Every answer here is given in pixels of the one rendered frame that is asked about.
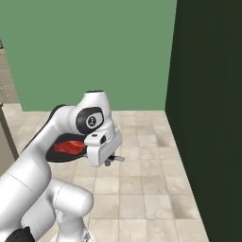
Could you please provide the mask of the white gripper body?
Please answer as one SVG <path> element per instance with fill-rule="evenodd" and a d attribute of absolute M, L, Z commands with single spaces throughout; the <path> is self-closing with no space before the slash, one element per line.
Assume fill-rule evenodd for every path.
<path fill-rule="evenodd" d="M 85 139 L 87 158 L 92 166 L 104 164 L 121 146 L 120 129 L 114 125 L 104 130 L 96 130 Z"/>

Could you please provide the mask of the red raw steak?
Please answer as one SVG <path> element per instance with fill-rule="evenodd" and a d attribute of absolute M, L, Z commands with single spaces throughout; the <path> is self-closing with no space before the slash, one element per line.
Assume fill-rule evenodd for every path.
<path fill-rule="evenodd" d="M 54 145 L 54 150 L 59 153 L 67 153 L 70 155 L 78 155 L 85 148 L 85 144 L 81 141 L 65 141 Z"/>

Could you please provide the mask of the black frying pan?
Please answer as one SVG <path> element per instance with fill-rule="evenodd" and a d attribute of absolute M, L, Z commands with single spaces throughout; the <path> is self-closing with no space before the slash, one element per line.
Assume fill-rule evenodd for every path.
<path fill-rule="evenodd" d="M 58 135 L 57 137 L 48 138 L 44 144 L 46 146 L 45 159 L 48 162 L 52 163 L 65 163 L 71 162 L 78 158 L 86 157 L 87 158 L 87 147 L 85 146 L 84 150 L 78 155 L 70 155 L 67 153 L 59 153 L 54 150 L 54 145 L 57 143 L 65 142 L 65 141 L 81 141 L 85 144 L 85 139 L 88 135 L 80 135 L 80 134 L 71 134 L 64 133 L 62 135 Z M 123 161 L 123 158 L 117 158 L 114 154 L 108 159 L 111 161 L 118 160 Z"/>

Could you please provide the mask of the beige counter cabinet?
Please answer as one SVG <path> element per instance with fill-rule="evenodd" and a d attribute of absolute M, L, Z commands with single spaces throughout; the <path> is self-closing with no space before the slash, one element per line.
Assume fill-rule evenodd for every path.
<path fill-rule="evenodd" d="M 0 103 L 0 177 L 18 157 L 19 154 L 4 115 L 3 104 Z"/>

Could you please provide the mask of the dark green tall cabinet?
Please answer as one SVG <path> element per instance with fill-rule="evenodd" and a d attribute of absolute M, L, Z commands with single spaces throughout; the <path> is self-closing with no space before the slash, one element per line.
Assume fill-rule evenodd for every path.
<path fill-rule="evenodd" d="M 211 242 L 242 242 L 242 0 L 177 0 L 165 111 Z"/>

